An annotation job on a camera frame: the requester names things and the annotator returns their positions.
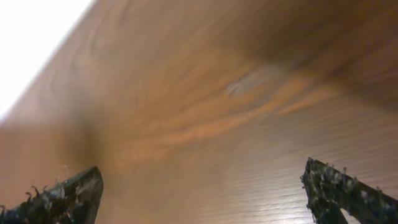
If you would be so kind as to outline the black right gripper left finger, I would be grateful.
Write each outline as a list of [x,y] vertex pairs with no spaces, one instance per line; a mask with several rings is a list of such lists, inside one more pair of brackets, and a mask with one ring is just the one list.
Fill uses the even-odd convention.
[[13,208],[1,205],[2,224],[94,224],[104,190],[98,167],[34,192]]

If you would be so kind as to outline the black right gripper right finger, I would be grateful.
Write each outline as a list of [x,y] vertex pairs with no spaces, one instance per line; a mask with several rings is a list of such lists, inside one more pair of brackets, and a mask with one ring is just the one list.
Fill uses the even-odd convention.
[[397,200],[333,166],[308,158],[300,177],[315,223],[346,223],[345,210],[359,223],[397,223]]

